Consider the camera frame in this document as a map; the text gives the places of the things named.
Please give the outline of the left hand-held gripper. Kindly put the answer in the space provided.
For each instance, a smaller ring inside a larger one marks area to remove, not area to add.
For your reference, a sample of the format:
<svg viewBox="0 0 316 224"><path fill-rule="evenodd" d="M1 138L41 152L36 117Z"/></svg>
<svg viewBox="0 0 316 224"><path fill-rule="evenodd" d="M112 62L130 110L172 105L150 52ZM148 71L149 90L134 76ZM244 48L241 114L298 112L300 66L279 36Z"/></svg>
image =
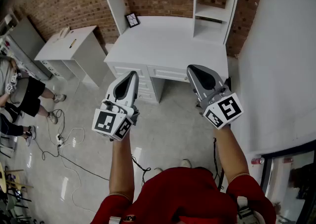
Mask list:
<svg viewBox="0 0 316 224"><path fill-rule="evenodd" d="M101 107L95 110L92 130L110 140L122 141L140 114L134 105L138 87L139 76L135 71L115 79L109 85Z"/></svg>

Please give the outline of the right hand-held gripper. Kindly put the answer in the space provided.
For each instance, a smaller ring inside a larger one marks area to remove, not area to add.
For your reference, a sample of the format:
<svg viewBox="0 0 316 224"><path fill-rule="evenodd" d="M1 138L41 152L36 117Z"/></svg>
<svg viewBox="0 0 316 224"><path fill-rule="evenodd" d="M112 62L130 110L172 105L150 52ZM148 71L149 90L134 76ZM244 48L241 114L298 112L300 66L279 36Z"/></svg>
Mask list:
<svg viewBox="0 0 316 224"><path fill-rule="evenodd" d="M216 129L230 124L243 114L236 95L230 90L229 82L214 70L201 65L188 65L187 77L193 92L200 97L198 108Z"/></svg>

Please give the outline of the person's right forearm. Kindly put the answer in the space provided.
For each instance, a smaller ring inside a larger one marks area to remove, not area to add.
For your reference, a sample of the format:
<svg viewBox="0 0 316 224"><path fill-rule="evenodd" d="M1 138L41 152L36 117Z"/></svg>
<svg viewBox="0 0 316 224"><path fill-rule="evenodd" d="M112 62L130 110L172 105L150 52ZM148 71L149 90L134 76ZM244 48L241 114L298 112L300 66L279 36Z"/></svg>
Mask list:
<svg viewBox="0 0 316 224"><path fill-rule="evenodd" d="M214 129L218 153L222 168L230 184L236 177L249 175L245 155L228 125Z"/></svg>

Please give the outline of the person's left forearm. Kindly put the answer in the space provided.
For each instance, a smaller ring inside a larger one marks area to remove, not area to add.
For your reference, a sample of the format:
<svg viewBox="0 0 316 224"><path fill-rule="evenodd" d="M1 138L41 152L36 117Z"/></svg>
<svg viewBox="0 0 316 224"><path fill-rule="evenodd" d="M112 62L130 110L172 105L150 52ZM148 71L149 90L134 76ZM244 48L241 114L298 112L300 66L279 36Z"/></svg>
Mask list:
<svg viewBox="0 0 316 224"><path fill-rule="evenodd" d="M123 194L130 201L133 201L134 190L134 169L130 146L130 134L127 133L122 141L113 141L109 192L110 194Z"/></svg>

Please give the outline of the white desk with hutch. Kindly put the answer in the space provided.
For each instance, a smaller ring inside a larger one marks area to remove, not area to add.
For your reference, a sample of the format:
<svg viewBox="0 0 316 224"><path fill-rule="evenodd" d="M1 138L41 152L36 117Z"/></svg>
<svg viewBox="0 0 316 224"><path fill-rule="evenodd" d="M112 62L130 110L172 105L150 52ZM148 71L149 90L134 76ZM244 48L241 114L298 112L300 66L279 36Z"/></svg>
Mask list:
<svg viewBox="0 0 316 224"><path fill-rule="evenodd" d="M158 66L184 69L191 64L216 71L228 78L226 48L192 36L189 18L140 16L140 24L128 28L114 43L105 62L110 65ZM151 77L158 101L166 79Z"/></svg>

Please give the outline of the white telephone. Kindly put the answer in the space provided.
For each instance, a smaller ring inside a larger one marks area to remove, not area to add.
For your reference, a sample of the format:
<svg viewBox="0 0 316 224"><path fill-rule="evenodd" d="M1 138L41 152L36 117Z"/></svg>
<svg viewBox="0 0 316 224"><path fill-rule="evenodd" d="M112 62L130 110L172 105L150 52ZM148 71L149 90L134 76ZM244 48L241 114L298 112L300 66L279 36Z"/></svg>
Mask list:
<svg viewBox="0 0 316 224"><path fill-rule="evenodd" d="M69 33L70 31L70 27L64 27L60 32L59 32L59 35L58 35L58 39L63 39L65 38L65 36Z"/></svg>

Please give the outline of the person's red shirt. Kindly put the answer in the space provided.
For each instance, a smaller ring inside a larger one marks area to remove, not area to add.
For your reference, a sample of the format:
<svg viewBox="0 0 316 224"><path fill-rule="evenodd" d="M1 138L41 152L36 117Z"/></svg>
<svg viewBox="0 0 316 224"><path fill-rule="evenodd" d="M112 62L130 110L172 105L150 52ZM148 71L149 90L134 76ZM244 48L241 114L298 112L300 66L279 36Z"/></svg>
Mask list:
<svg viewBox="0 0 316 224"><path fill-rule="evenodd" d="M113 193L100 205L91 224L109 224L110 216L135 215L133 223L122 224L236 224L237 198L263 217L276 223L272 203L250 175L236 177L222 193L212 173L202 168L170 168L149 179L135 202Z"/></svg>

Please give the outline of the wooden chair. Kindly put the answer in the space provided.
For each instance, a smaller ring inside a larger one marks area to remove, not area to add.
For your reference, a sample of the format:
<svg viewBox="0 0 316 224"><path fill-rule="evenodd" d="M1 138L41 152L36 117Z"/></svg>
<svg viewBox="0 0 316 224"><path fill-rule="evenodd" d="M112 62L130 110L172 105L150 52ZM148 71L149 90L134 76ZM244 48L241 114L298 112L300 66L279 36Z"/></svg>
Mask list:
<svg viewBox="0 0 316 224"><path fill-rule="evenodd" d="M8 170L0 163L0 224L31 224L23 193L29 186L20 183L19 170Z"/></svg>

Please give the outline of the black picture frame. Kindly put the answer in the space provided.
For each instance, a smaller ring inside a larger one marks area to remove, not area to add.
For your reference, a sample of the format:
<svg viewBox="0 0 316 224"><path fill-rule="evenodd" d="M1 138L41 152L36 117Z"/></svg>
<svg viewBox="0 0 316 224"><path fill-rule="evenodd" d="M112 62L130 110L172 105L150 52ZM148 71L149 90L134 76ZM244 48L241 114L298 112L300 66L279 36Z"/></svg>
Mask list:
<svg viewBox="0 0 316 224"><path fill-rule="evenodd" d="M140 21L135 13L130 13L124 16L129 28L136 27L140 24Z"/></svg>

